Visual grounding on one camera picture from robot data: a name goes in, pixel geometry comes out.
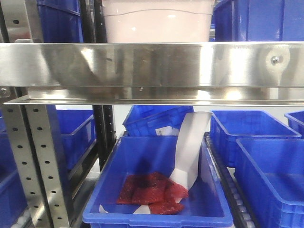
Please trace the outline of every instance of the shelf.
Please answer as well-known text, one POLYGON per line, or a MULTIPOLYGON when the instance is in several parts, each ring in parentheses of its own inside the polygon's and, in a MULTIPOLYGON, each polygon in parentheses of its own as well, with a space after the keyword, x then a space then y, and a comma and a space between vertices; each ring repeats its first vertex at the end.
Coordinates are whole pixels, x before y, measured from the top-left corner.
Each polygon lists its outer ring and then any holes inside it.
POLYGON ((301 106, 304 42, 0 44, 8 104, 301 106))

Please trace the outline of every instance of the white label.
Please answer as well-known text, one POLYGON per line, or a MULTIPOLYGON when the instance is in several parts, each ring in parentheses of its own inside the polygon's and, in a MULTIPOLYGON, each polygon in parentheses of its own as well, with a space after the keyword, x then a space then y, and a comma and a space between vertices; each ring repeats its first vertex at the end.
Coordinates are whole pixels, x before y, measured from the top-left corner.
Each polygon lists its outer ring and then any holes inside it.
POLYGON ((92 140, 92 123, 88 123, 86 126, 86 131, 87 131, 87 138, 89 141, 92 140))
POLYGON ((179 135, 179 130, 177 128, 166 126, 162 128, 155 129, 156 135, 179 135))

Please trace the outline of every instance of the plastic crate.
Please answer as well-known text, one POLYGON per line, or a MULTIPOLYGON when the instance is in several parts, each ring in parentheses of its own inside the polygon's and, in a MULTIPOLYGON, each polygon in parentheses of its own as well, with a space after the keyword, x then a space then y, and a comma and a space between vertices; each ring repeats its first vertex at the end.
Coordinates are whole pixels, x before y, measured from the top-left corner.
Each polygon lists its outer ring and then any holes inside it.
POLYGON ((304 139, 304 111, 286 113, 284 116, 288 119, 288 125, 299 132, 304 139))
POLYGON ((163 135, 166 127, 179 130, 185 115, 192 112, 192 106, 135 105, 123 125, 130 136, 163 135))
POLYGON ((37 0, 44 42, 83 42, 78 0, 37 0))
POLYGON ((216 41, 302 41, 303 0, 223 0, 214 10, 216 41))
POLYGON ((159 171, 173 171, 177 137, 123 137, 116 144, 83 213, 92 228, 223 228, 232 226, 232 216, 213 163, 203 146, 199 177, 181 203, 177 215, 132 214, 138 206, 117 205, 126 177, 159 171), (99 213, 99 205, 110 213, 99 213))
POLYGON ((304 228, 304 140, 237 143, 235 177, 261 227, 304 228))
POLYGON ((92 110, 57 110, 67 168, 71 170, 96 139, 92 110))
POLYGON ((265 111, 212 111, 210 137, 224 164, 235 167, 236 139, 269 138, 300 139, 301 135, 265 111))
POLYGON ((0 227, 10 228, 26 207, 9 139, 0 133, 0 227))

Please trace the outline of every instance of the screw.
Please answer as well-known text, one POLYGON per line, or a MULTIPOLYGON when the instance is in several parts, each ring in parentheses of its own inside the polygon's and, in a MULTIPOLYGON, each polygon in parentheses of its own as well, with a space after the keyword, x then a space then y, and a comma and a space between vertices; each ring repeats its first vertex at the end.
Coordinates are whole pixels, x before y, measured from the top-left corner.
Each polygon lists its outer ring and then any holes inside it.
POLYGON ((8 92, 7 88, 0 88, 0 95, 5 96, 8 92))
POLYGON ((278 56, 273 56, 273 57, 271 58, 271 61, 272 61, 273 64, 277 64, 277 63, 279 63, 280 58, 279 58, 278 56))

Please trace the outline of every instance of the red item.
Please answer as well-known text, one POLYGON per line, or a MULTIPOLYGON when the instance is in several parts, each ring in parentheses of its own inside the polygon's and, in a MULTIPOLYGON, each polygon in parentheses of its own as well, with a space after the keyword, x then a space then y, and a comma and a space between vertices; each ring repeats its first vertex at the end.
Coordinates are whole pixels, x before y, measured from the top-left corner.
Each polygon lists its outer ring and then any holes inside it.
POLYGON ((181 186, 180 184, 177 184, 171 180, 170 184, 167 184, 167 188, 165 191, 165 199, 169 199, 169 198, 188 198, 189 194, 188 194, 188 190, 185 189, 183 186, 181 186))
POLYGON ((184 208, 174 199, 188 196, 188 191, 183 186, 159 172, 154 172, 149 175, 128 176, 117 203, 149 205, 152 214, 173 215, 184 208))
POLYGON ((140 182, 141 177, 139 175, 130 175, 127 177, 123 184, 123 189, 119 194, 117 200, 118 204, 131 204, 132 196, 137 188, 137 185, 140 182))
POLYGON ((184 205, 172 201, 164 201, 149 205, 151 214, 175 215, 184 209, 184 205))
POLYGON ((164 200, 166 181, 152 180, 145 188, 137 188, 132 197, 132 204, 148 205, 164 200))

